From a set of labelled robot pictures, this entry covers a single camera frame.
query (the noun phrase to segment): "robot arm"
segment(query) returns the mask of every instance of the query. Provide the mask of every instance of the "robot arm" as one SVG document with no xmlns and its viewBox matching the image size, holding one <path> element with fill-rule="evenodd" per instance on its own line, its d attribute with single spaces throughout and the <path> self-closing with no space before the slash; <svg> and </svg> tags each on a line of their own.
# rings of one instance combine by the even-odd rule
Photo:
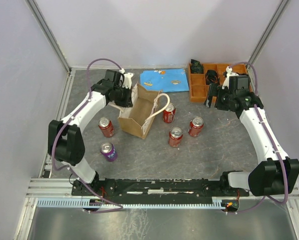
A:
<svg viewBox="0 0 299 240">
<path fill-rule="evenodd" d="M 224 75 L 223 86 L 209 85 L 204 104 L 210 108 L 216 97 L 217 109 L 236 113 L 251 138 L 258 159 L 258 166 L 252 172 L 227 172 L 225 181 L 229 187 L 250 190 L 254 196 L 284 194 L 278 152 L 285 166 L 288 193 L 291 193 L 299 175 L 299 161 L 290 159 L 274 136 L 260 98 L 250 91 L 250 77 L 232 72 L 231 68 L 227 68 Z"/>
<path fill-rule="evenodd" d="M 87 93 L 85 99 L 69 115 L 60 121 L 52 120 L 48 126 L 48 153 L 52 155 L 59 130 L 70 120 L 57 140 L 55 159 L 71 167 L 75 174 L 88 184 L 98 181 L 99 177 L 84 158 L 82 133 L 92 118 L 107 104 L 114 102 L 123 108 L 133 106 L 133 74 L 123 73 L 124 70 L 118 72 L 108 69 L 105 78 L 91 87 L 91 93 Z"/>
</svg>

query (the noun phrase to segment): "blue plastic bag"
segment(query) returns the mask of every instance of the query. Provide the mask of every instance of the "blue plastic bag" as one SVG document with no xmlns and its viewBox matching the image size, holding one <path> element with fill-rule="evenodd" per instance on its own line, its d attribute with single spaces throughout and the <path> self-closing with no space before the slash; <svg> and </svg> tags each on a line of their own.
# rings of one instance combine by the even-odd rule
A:
<svg viewBox="0 0 299 240">
<path fill-rule="evenodd" d="M 163 93 L 189 91 L 189 83 L 184 69 L 147 70 L 140 75 L 140 84 L 149 91 Z"/>
</svg>

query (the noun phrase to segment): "wall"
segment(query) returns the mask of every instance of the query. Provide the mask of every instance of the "wall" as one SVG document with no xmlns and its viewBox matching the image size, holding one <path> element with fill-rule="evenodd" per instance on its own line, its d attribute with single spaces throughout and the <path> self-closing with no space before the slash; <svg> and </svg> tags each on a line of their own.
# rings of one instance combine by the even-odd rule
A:
<svg viewBox="0 0 299 240">
<path fill-rule="evenodd" d="M 36 2 L 72 67 L 152 67 L 248 60 L 280 0 Z"/>
<path fill-rule="evenodd" d="M 24 0 L 0 0 L 0 240 L 13 239 L 66 72 Z"/>
<path fill-rule="evenodd" d="M 288 4 L 255 68 L 270 125 L 289 156 L 299 159 L 299 0 Z"/>
</svg>

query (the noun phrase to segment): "can lid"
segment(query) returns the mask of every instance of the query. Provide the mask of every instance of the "can lid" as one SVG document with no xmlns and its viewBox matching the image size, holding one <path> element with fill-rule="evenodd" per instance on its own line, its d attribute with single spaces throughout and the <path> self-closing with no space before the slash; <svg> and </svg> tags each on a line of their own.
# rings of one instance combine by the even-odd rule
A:
<svg viewBox="0 0 299 240">
<path fill-rule="evenodd" d="M 108 154 L 110 151 L 112 151 L 112 149 L 113 149 L 113 145 L 110 142 L 104 142 L 100 146 L 100 151 L 105 154 Z"/>
<path fill-rule="evenodd" d="M 175 109 L 173 103 L 170 103 L 169 105 L 167 105 L 167 108 L 165 108 L 166 111 L 168 112 L 172 112 Z"/>
<path fill-rule="evenodd" d="M 203 119 L 199 116 L 194 117 L 194 119 L 191 122 L 195 127 L 200 127 L 204 123 Z"/>
<path fill-rule="evenodd" d="M 107 127 L 109 124 L 110 120 L 107 117 L 102 117 L 98 123 L 98 125 L 100 125 L 101 127 Z"/>
<path fill-rule="evenodd" d="M 183 131 L 182 131 L 182 129 L 180 129 L 179 127 L 173 127 L 173 128 L 170 130 L 170 135 L 171 135 L 173 138 L 179 138 L 180 136 L 183 135 Z"/>
</svg>

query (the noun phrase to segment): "paper bag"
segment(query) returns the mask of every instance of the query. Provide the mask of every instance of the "paper bag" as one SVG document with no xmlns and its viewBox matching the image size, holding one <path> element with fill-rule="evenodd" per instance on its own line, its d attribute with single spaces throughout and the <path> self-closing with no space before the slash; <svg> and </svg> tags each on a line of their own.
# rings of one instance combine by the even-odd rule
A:
<svg viewBox="0 0 299 240">
<path fill-rule="evenodd" d="M 159 104 L 157 96 L 161 91 L 148 91 L 136 84 L 131 93 L 133 107 L 124 108 L 119 112 L 118 122 L 120 128 L 129 134 L 145 139 L 149 133 L 155 117 L 145 121 L 155 113 Z"/>
</svg>

